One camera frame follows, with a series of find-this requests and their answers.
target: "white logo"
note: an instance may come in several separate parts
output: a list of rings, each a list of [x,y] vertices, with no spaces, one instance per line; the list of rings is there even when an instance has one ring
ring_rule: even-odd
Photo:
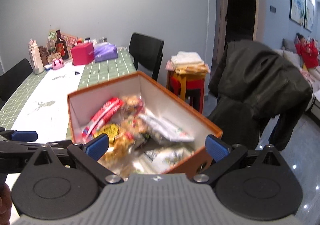
[[[156,176],[152,178],[154,181],[159,182],[161,181],[163,178],[161,176]]]

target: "stool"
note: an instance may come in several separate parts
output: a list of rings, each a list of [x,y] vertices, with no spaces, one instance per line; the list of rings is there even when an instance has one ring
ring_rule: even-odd
[[[177,96],[180,95],[182,100],[190,97],[190,106],[202,114],[204,100],[204,76],[195,75],[177,75],[172,73],[167,87]]]

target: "picture frame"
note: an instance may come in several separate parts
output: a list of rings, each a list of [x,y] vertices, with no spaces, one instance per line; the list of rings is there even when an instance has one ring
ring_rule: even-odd
[[[310,0],[305,0],[303,27],[310,32],[312,32],[313,28],[314,9],[315,7],[313,6],[312,2]]]
[[[299,25],[304,21],[305,0],[290,0],[290,19]]]

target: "pink box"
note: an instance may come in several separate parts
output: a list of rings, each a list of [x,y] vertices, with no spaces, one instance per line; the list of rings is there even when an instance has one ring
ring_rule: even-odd
[[[71,54],[73,58],[73,64],[75,66],[87,65],[94,60],[93,43],[88,42],[74,46],[71,49]]]

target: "human hand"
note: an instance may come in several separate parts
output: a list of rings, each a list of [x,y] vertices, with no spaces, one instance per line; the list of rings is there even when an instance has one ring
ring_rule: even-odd
[[[3,189],[0,191],[0,224],[1,225],[10,225],[10,216],[11,216],[11,191],[9,186],[5,183]]]

